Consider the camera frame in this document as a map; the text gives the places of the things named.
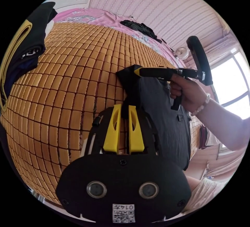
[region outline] black clothing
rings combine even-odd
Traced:
[[[187,112],[171,110],[169,85],[157,78],[139,77],[133,65],[117,72],[127,98],[122,105],[122,117],[128,118],[128,105],[143,109],[150,116],[158,131],[163,156],[186,170],[191,155],[191,131]]]
[[[32,23],[29,34],[14,53],[9,66],[4,84],[6,97],[10,95],[12,85],[24,74],[33,70],[38,65],[38,57],[45,51],[45,29],[47,24],[57,15],[53,9],[55,3],[42,3],[27,18]]]
[[[151,28],[149,28],[148,26],[146,26],[144,23],[137,23],[137,22],[133,22],[130,20],[124,20],[124,21],[121,21],[120,23],[122,25],[132,29],[132,30],[139,31],[142,34],[144,34],[152,39],[155,39],[159,43],[162,43],[161,40],[157,39],[157,36],[153,32],[153,30]]]

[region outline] white bracelet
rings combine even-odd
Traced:
[[[205,105],[208,104],[209,101],[210,101],[210,94],[207,94],[207,98],[206,98],[204,104],[202,106],[200,106],[196,111],[194,111],[191,114],[191,116],[197,115],[197,113],[199,113],[202,109],[204,109]]]

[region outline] small fan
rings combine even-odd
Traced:
[[[188,58],[189,51],[190,50],[187,47],[181,47],[175,51],[175,54],[178,56],[179,59],[186,60]]]

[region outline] camera lens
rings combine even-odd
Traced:
[[[87,193],[93,198],[102,198],[106,195],[106,186],[99,181],[92,181],[87,186]]]
[[[159,192],[158,185],[153,182],[146,182],[139,188],[139,194],[142,198],[151,199],[156,197]]]

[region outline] pink bedsheet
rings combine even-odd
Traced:
[[[54,18],[54,22],[80,22],[113,28],[134,37],[143,44],[152,48],[155,52],[165,57],[176,68],[186,67],[182,60],[177,60],[174,57],[174,54],[167,44],[165,44],[164,42],[159,43],[156,40],[143,35],[139,31],[134,31],[120,24],[120,22],[123,20],[132,19],[125,18],[120,15],[115,15],[104,10],[91,8],[71,9],[63,11],[61,13],[58,13]]]

